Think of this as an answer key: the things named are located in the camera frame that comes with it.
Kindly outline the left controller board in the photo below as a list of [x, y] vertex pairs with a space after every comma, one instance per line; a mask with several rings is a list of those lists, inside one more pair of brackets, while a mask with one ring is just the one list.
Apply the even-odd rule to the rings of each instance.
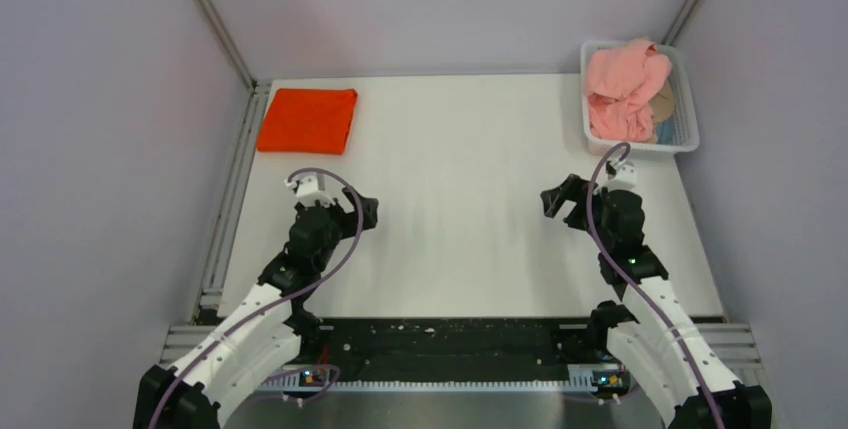
[[298, 386], [305, 388], [323, 388], [331, 379], [331, 371], [329, 369], [310, 369], [303, 371], [298, 378]]

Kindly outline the right controller board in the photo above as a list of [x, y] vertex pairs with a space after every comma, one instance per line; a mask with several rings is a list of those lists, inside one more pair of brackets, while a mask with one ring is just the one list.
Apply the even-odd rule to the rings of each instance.
[[627, 392], [630, 388], [628, 378], [621, 373], [611, 372], [594, 372], [593, 383], [596, 389], [600, 392], [604, 391], [623, 391]]

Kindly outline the beige crumpled t shirt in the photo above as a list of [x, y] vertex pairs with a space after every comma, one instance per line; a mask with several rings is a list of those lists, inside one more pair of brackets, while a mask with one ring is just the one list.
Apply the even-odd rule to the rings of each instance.
[[650, 99], [655, 125], [670, 119], [676, 108], [676, 96], [671, 81], [667, 79], [662, 88]]

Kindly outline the folded orange t shirt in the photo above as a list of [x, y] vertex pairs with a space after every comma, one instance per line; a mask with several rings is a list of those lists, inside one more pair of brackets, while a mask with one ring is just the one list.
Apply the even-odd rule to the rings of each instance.
[[264, 116], [256, 149], [341, 155], [353, 124], [354, 89], [280, 88]]

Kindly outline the controller board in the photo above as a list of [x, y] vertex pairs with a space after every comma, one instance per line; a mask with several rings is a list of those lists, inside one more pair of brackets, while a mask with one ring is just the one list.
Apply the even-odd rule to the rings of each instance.
[[623, 391], [627, 392], [630, 388], [628, 378], [621, 373], [611, 372], [594, 372], [593, 383], [596, 389], [600, 392], [604, 391]]
[[305, 388], [323, 388], [331, 379], [331, 371], [329, 369], [310, 369], [303, 371], [298, 378], [298, 386]]

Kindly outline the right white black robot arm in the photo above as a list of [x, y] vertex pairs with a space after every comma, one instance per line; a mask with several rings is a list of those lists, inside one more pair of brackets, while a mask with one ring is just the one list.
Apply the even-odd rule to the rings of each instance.
[[766, 391], [745, 384], [721, 361], [645, 243], [639, 195], [594, 187], [571, 174], [540, 198], [548, 218], [573, 203], [564, 222], [598, 244], [601, 275], [618, 297], [590, 315], [586, 346], [594, 358], [621, 362], [668, 428], [771, 426], [773, 405]]

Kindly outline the pink t shirt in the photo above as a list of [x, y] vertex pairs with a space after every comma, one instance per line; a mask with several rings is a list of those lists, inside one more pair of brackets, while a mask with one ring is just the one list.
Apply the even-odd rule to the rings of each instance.
[[648, 39], [596, 51], [584, 81], [591, 133], [606, 140], [657, 142], [651, 100], [666, 85], [672, 68], [669, 57]]

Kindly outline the white plastic basket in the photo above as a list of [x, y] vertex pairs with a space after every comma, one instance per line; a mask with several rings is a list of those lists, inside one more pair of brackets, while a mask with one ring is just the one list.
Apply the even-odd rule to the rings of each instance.
[[[585, 86], [588, 65], [591, 57], [599, 50], [624, 45], [626, 41], [618, 40], [588, 40], [580, 47], [580, 82]], [[695, 104], [691, 84], [686, 71], [685, 58], [681, 51], [669, 45], [659, 44], [658, 52], [670, 59], [672, 68], [669, 75], [676, 96], [676, 108], [672, 116], [675, 122], [675, 134], [671, 145], [656, 143], [629, 142], [631, 155], [635, 154], [677, 154], [696, 150], [700, 144]], [[586, 139], [587, 150], [601, 155], [608, 148], [621, 142], [596, 137], [591, 130], [589, 117], [589, 102], [585, 94], [581, 94], [582, 125]]]

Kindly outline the blue garment in basket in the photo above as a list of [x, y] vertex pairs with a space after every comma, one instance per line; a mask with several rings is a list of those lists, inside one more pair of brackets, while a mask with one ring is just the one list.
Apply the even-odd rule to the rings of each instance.
[[674, 116], [657, 122], [654, 126], [654, 135], [656, 136], [656, 144], [671, 145], [675, 134]]

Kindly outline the left aluminium frame rail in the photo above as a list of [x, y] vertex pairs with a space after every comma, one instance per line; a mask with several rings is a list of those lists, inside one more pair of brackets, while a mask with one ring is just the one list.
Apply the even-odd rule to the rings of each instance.
[[268, 79], [257, 81], [249, 93], [235, 145], [229, 157], [227, 178], [209, 233], [208, 246], [200, 259], [199, 289], [189, 316], [191, 322], [200, 318], [205, 311], [216, 309], [223, 294], [236, 228], [255, 155], [256, 133], [264, 117], [271, 83]]

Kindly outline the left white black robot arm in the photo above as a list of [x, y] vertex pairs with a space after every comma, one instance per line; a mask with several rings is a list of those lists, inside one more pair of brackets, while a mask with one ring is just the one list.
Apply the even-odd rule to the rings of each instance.
[[304, 302], [331, 274], [339, 243], [378, 223], [377, 199], [342, 192], [350, 212], [324, 193], [297, 196], [287, 242], [237, 309], [187, 354], [142, 376], [133, 427], [221, 428], [276, 370], [317, 356], [319, 321]]

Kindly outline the left corner aluminium post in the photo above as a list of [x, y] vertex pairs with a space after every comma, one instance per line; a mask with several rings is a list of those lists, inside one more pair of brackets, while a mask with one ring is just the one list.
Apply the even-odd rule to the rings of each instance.
[[252, 75], [248, 65], [238, 49], [237, 44], [220, 15], [213, 0], [193, 0], [197, 5], [202, 18], [211, 30], [214, 38], [219, 44], [227, 62], [235, 71], [240, 82], [252, 91], [256, 85], [256, 78]]

